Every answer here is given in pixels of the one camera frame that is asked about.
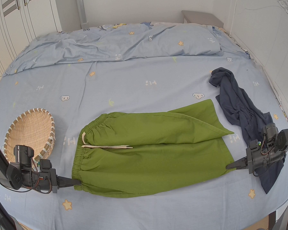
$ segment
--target white wardrobe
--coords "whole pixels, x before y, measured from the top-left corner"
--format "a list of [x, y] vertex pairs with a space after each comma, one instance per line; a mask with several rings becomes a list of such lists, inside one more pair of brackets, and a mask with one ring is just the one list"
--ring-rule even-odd
[[37, 36], [80, 28], [76, 0], [0, 0], [0, 79]]

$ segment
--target yellow star print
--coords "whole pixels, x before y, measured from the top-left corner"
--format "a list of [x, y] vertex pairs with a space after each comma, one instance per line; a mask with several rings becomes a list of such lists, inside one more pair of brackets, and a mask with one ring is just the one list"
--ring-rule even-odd
[[72, 209], [72, 202], [69, 202], [67, 199], [65, 199], [65, 202], [62, 203], [62, 205], [65, 207], [65, 210]]
[[113, 104], [114, 104], [114, 102], [111, 101], [111, 99], [110, 99], [110, 100], [109, 100], [109, 105], [110, 105], [110, 106], [113, 106]]
[[251, 197], [251, 199], [253, 199], [256, 196], [255, 190], [250, 189], [250, 193], [248, 195], [249, 195], [249, 197]]
[[122, 25], [127, 25], [127, 24], [120, 23], [120, 24], [118, 24], [118, 25], [113, 26], [112, 28], [116, 29], [116, 28], [118, 28], [118, 27], [120, 27], [120, 26], [122, 26]]

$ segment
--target bedsheet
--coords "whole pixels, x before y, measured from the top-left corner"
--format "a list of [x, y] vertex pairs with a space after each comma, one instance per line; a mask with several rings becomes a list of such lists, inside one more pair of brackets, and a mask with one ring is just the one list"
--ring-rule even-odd
[[[129, 33], [136, 33], [140, 28], [145, 36], [138, 36], [134, 48], [148, 45], [158, 39], [155, 35], [161, 37], [162, 31], [180, 26], [160, 22], [119, 25], [73, 33], [84, 38], [94, 32], [97, 39], [93, 46], [96, 47], [96, 43], [102, 42], [98, 41], [100, 36], [115, 33], [115, 39], [120, 36], [120, 30], [126, 34], [124, 36], [133, 36]], [[106, 61], [93, 58], [99, 54], [87, 52], [82, 55], [81, 50], [74, 54], [72, 48], [68, 54], [62, 53], [64, 47], [70, 45], [62, 45], [65, 39], [54, 40], [57, 48], [47, 53], [43, 53], [46, 52], [45, 42], [32, 48], [28, 46], [0, 81], [0, 146], [15, 117], [31, 108], [47, 109], [56, 123], [56, 142], [49, 159], [58, 175], [71, 177], [80, 130], [100, 114], [162, 112], [212, 99], [222, 125], [235, 133], [223, 137], [233, 158], [245, 156], [247, 145], [241, 129], [226, 120], [215, 99], [219, 89], [208, 82], [212, 70], [224, 67], [232, 71], [254, 104], [264, 113], [271, 113], [279, 130], [288, 128], [288, 123], [262, 69], [257, 68], [218, 28], [208, 26], [204, 29], [205, 33], [210, 33], [207, 38], [201, 38], [200, 34], [195, 38], [188, 34], [188, 29], [167, 36], [173, 39], [175, 47], [184, 47], [189, 42], [194, 45], [194, 48], [184, 48], [185, 51], [173, 49], [166, 45], [170, 40], [159, 38], [161, 42], [156, 42], [150, 55], [147, 51], [145, 55], [142, 48], [132, 54], [127, 47], [121, 54], [116, 50], [120, 49], [117, 43], [111, 54], [102, 58]], [[70, 39], [68, 34], [72, 33], [62, 35]], [[211, 44], [218, 43], [220, 48], [215, 47], [212, 51], [207, 47], [204, 52], [212, 54], [198, 54], [201, 51], [194, 50], [200, 48], [195, 41], [200, 43], [206, 39]], [[73, 47], [83, 46], [75, 43]], [[196, 185], [136, 198], [107, 198], [75, 191], [72, 187], [60, 189], [57, 194], [30, 191], [23, 195], [0, 186], [0, 202], [8, 213], [34, 230], [243, 229], [276, 210], [287, 199], [288, 152], [284, 168], [268, 194], [259, 179], [247, 170], [232, 171]]]

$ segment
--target basket rim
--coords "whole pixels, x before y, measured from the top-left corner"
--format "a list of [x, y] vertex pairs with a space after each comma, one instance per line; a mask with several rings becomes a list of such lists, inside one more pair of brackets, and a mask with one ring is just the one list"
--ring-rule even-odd
[[55, 123], [54, 123], [54, 119], [53, 119], [53, 116], [51, 115], [51, 113], [49, 111], [47, 111], [46, 109], [43, 109], [43, 108], [33, 108], [33, 109], [30, 109], [30, 110], [27, 110], [25, 111], [24, 113], [20, 114], [15, 120], [14, 122], [12, 122], [11, 126], [8, 128], [8, 131], [5, 135], [5, 138], [4, 138], [4, 145], [3, 145], [3, 154], [4, 154], [4, 157], [8, 160], [9, 163], [11, 163], [10, 159], [8, 158], [8, 155], [6, 154], [5, 151], [7, 151], [7, 141], [10, 137], [10, 132], [9, 130], [12, 130], [12, 125], [15, 127], [15, 123], [19, 122], [18, 118], [22, 119], [23, 117], [26, 117], [27, 115], [30, 115], [32, 113], [35, 113], [35, 112], [42, 112], [42, 113], [45, 113], [47, 115], [50, 116], [50, 121], [51, 121], [51, 128], [50, 128], [50, 133], [49, 133], [49, 137], [48, 137], [48, 140], [46, 142], [46, 144], [44, 145], [44, 147], [42, 148], [42, 150], [34, 157], [32, 158], [34, 163], [38, 163], [39, 159], [42, 159], [45, 157], [45, 155], [47, 154], [47, 152], [52, 152], [52, 149], [50, 148], [53, 148], [54, 146], [54, 140], [56, 139], [55, 138]]

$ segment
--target green pants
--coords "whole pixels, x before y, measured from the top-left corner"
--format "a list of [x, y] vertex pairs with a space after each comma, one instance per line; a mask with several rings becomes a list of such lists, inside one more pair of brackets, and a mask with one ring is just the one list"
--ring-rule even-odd
[[[72, 178], [75, 190], [106, 197], [137, 197], [219, 177], [234, 162], [213, 102], [161, 113], [102, 114], [79, 135]], [[129, 145], [133, 148], [83, 148]]]

